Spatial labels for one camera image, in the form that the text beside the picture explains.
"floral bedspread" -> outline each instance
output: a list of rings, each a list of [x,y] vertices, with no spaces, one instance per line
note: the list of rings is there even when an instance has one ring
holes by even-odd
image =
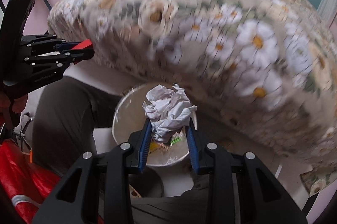
[[[48,25],[90,38],[98,63],[178,83],[198,110],[311,163],[309,193],[337,178],[337,50],[307,0],[61,0]]]

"white wardrobe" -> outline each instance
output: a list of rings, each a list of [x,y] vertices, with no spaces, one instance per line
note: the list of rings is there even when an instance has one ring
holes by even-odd
[[[2,23],[2,18],[3,18],[3,12],[2,12],[2,10],[0,8],[0,27],[1,27],[1,23]]]

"red fabric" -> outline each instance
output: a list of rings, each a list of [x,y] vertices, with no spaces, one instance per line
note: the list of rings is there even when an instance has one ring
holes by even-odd
[[[60,181],[60,177],[34,163],[28,163],[28,169],[35,187],[43,200],[45,200],[55,185]]]
[[[12,140],[5,140],[0,147],[0,183],[10,199],[16,195],[25,195],[42,204],[59,180],[60,177],[51,171],[27,163]],[[38,207],[28,202],[18,203],[15,209],[27,224],[32,223],[38,211]],[[100,216],[98,224],[104,224]]]

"gray pants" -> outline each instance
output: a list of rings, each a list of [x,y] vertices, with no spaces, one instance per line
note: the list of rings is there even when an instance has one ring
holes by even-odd
[[[112,126],[120,97],[64,77],[44,89],[33,128],[33,162],[64,175],[86,151],[96,154],[94,128]],[[181,196],[135,198],[135,223],[205,223],[208,179],[200,177]]]

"crumpled paper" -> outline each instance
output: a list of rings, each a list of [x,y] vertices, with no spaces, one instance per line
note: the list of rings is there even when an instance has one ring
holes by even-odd
[[[183,126],[189,125],[192,112],[197,110],[177,84],[168,89],[158,85],[146,94],[149,105],[144,101],[145,115],[152,125],[152,137],[157,143],[167,143]]]

